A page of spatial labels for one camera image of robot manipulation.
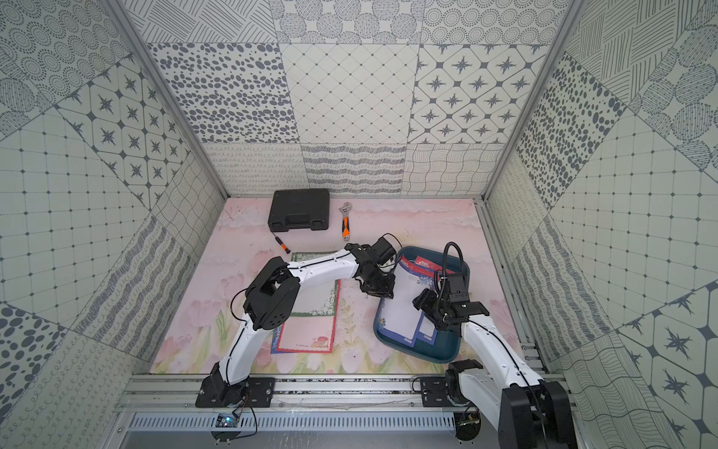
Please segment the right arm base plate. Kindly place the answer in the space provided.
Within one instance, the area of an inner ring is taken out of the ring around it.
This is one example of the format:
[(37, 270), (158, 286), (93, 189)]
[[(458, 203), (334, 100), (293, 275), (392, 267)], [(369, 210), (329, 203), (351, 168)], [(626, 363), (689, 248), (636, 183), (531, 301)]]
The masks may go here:
[(449, 408), (467, 405), (450, 394), (448, 382), (441, 376), (420, 376), (415, 380), (416, 391), (421, 396), (424, 408)]

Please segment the green bordered scalloped stationery paper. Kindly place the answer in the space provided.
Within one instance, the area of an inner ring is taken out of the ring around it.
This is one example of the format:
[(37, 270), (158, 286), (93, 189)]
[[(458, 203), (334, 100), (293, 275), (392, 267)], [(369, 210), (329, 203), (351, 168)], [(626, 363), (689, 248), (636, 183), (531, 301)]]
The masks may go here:
[(292, 316), (334, 316), (340, 296), (340, 281), (300, 288)]

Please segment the teal plastic storage box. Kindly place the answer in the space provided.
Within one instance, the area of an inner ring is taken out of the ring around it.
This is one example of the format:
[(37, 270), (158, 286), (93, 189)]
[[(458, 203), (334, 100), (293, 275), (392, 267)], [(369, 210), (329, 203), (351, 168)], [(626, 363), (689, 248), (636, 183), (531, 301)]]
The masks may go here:
[[(402, 258), (402, 256), (405, 256), (405, 258), (407, 258), (407, 260), (411, 262), (413, 262), (417, 258), (417, 256), (422, 256), (434, 263), (441, 265), (441, 267), (442, 263), (446, 262), (448, 272), (454, 273), (456, 271), (462, 271), (464, 275), (470, 275), (469, 266), (466, 264), (466, 262), (455, 256), (444, 256), (440, 252), (431, 251), (415, 246), (406, 246), (401, 249), (398, 253), (398, 262)], [(454, 360), (458, 355), (460, 347), (460, 337), (457, 334), (448, 331), (437, 330), (438, 336), (433, 345), (429, 345), (423, 342), (417, 342), (417, 344), (413, 348), (409, 348), (403, 344), (396, 344), (392, 342), (387, 342), (387, 340), (383, 340), (376, 331), (377, 314), (375, 315), (373, 322), (373, 331), (376, 338), (383, 344), (395, 349), (396, 351), (400, 351), (404, 354), (412, 355), (413, 357), (424, 359), (426, 361), (436, 364), (449, 363)]]

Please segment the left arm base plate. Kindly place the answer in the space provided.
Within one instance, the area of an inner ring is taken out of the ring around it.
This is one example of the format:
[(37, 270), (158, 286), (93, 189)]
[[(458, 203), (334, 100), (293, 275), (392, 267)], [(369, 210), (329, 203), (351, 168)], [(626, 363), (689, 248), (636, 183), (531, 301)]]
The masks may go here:
[(237, 385), (228, 385), (221, 379), (208, 376), (201, 384), (196, 397), (196, 408), (220, 408), (239, 405), (243, 400), (252, 408), (271, 406), (275, 378), (248, 378)]

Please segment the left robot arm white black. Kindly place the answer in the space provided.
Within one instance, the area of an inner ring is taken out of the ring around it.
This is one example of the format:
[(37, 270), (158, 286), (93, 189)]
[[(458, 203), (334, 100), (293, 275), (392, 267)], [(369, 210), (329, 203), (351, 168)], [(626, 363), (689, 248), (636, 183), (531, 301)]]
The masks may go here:
[(196, 407), (237, 404), (243, 400), (252, 364), (267, 334), (290, 317), (301, 290), (355, 279), (370, 297), (392, 297), (396, 276), (388, 267), (396, 249), (384, 237), (374, 244), (348, 243), (333, 254), (286, 262), (273, 257), (241, 293), (245, 295), (239, 330), (227, 354), (200, 387)]

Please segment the blue floral stationery paper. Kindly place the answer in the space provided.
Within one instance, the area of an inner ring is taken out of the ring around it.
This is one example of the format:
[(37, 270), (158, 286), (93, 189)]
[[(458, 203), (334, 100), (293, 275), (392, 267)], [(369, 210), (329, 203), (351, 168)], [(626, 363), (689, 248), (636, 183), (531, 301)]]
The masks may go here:
[(272, 333), (272, 341), (271, 341), (271, 346), (270, 346), (271, 354), (280, 353), (279, 340), (280, 340), (280, 329), (274, 329), (273, 333)]
[(434, 288), (431, 271), (417, 266), (402, 256), (396, 266), (394, 297), (383, 299), (378, 314), (376, 331), (387, 342), (413, 348), (417, 342), (433, 345), (438, 332), (413, 301), (424, 290)]

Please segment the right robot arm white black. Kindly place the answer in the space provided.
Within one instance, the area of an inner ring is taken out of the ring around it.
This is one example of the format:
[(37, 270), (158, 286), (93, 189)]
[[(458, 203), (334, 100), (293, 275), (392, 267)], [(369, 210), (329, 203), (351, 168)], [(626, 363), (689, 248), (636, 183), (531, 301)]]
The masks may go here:
[(441, 331), (461, 337), (479, 357), (450, 364), (448, 393), (474, 406), (497, 432), (501, 448), (576, 448), (568, 393), (532, 370), (500, 335), (490, 312), (469, 299), (469, 281), (439, 272), (414, 307)]

